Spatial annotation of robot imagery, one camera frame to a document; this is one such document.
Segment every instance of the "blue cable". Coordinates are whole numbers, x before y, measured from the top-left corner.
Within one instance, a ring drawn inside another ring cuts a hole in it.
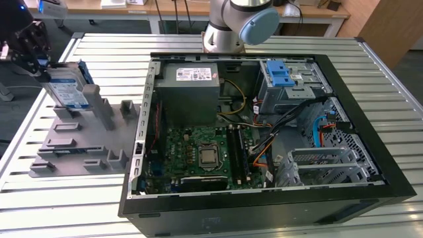
[[[322,147],[320,141],[319,141],[319,121],[320,119],[326,119],[326,116],[318,117],[315,122],[312,123],[312,139],[315,141],[316,147]]]

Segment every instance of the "slatted table surface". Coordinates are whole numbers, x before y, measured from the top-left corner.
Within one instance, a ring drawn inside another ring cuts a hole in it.
[[[418,196],[341,225],[202,237],[423,237],[422,106],[367,45],[354,39],[272,37],[262,45],[246,48],[248,53],[328,55]],[[151,52],[202,52],[202,39],[190,35],[86,34],[71,40],[60,60],[87,61],[103,97],[118,103],[142,99]],[[43,90],[0,160],[2,238],[143,237],[132,224],[118,217],[123,175],[28,176],[54,122],[52,106]]]

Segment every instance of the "motherboard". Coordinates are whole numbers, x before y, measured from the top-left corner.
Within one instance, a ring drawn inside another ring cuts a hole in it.
[[[228,139],[232,135],[240,144]],[[248,127],[170,128],[164,161],[150,165],[152,192],[260,188],[260,171],[248,170],[247,150],[252,145]]]

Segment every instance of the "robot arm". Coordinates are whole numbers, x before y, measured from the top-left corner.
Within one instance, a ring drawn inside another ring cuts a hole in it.
[[[24,73],[48,81],[51,44],[46,25],[34,21],[24,0],[0,0],[0,60],[10,60]]]
[[[238,53],[243,43],[258,45],[274,34],[279,14],[272,0],[211,1],[210,25],[204,34],[207,52]]]

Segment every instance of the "floor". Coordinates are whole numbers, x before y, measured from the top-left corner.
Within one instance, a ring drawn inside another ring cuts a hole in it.
[[[147,21],[131,20],[96,20],[95,25],[90,25],[88,20],[67,20],[66,28],[59,29],[54,20],[46,20],[50,39],[52,43],[52,60],[60,58],[62,52],[70,42],[74,32],[90,33],[138,33],[150,34],[150,24]],[[194,23],[194,34],[199,34],[206,28],[206,22]],[[166,25],[167,33],[176,33],[175,22]],[[182,33],[188,33],[188,24],[182,22],[179,25]],[[394,69],[394,73],[401,81],[423,103],[423,51],[410,51]],[[30,111],[32,103],[40,92],[40,85],[32,77],[18,75],[10,70],[10,64],[0,64],[0,82],[10,88],[15,95],[12,102],[0,101],[0,140],[12,140],[24,117]],[[8,144],[0,143],[0,156],[4,154]]]

